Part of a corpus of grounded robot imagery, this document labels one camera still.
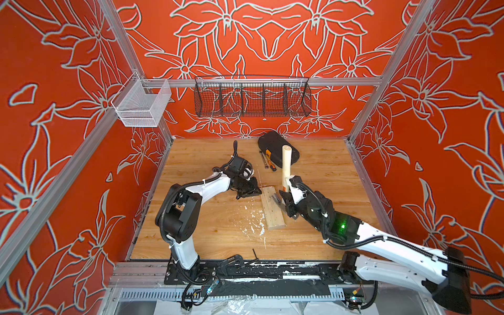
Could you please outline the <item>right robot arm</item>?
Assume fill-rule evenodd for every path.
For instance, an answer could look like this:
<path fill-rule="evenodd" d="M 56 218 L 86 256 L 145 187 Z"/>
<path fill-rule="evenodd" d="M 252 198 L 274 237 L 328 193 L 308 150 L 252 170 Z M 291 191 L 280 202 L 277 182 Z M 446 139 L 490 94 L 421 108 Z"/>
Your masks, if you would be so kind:
<path fill-rule="evenodd" d="M 319 191 L 299 176 L 286 179 L 280 191 L 289 217 L 300 216 L 322 235 L 331 248 L 345 254 L 338 271 L 345 282 L 385 282 L 429 294 L 448 311 L 471 314 L 473 300 L 500 300 L 503 292 L 471 293 L 470 274 L 503 282 L 503 277 L 466 263 L 455 248 L 429 248 L 383 232 L 363 220 L 338 212 Z"/>

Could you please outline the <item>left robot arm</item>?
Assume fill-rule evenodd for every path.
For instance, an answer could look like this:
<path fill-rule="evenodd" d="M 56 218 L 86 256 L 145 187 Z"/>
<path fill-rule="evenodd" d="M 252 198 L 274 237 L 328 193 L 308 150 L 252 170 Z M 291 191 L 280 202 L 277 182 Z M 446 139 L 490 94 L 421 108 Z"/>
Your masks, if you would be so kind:
<path fill-rule="evenodd" d="M 255 177 L 243 178 L 224 172 L 215 172 L 200 182 L 174 184 L 169 189 L 155 223 L 161 238 L 169 244 L 176 265 L 183 271 L 193 273 L 194 266 L 199 262 L 192 235 L 198 225 L 201 207 L 229 190 L 236 192 L 237 199 L 262 194 Z"/>

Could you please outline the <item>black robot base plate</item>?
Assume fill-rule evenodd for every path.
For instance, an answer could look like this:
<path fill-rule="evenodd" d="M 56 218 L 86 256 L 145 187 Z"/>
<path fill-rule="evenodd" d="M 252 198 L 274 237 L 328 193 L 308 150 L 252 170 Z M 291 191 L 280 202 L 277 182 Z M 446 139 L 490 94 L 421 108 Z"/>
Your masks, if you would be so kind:
<path fill-rule="evenodd" d="M 344 275 L 338 261 L 277 261 L 245 260 L 235 255 L 224 260 L 197 260 L 196 264 L 182 274 L 174 262 L 170 262 L 165 272 L 165 285 L 187 284 L 190 277 L 201 283 L 206 279 L 229 281 L 274 281 L 274 280 L 315 280 L 328 285 L 371 285 L 372 281 Z"/>

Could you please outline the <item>wooden handle claw hammer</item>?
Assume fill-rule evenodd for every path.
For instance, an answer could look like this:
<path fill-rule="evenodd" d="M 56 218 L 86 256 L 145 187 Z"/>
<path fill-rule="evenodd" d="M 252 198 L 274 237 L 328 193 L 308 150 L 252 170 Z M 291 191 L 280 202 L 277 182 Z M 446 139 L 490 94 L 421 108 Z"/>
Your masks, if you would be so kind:
<path fill-rule="evenodd" d="M 292 147 L 290 145 L 283 145 L 282 147 L 282 190 L 273 195 L 276 203 L 281 207 L 283 204 L 283 199 L 280 195 L 281 192 L 289 192 L 290 188 L 288 186 L 288 179 L 291 175 L 291 156 Z"/>

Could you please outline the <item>light wooden block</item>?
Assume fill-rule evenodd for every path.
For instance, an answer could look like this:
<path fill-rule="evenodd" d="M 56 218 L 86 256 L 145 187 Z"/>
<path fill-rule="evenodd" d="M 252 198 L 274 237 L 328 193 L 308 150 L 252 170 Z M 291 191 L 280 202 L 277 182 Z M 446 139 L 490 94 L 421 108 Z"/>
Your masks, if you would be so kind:
<path fill-rule="evenodd" d="M 261 188 L 261 200 L 263 213 L 266 219 L 266 225 L 269 230 L 284 228 L 286 223 L 282 215 L 282 202 L 280 201 L 274 186 L 265 186 Z"/>

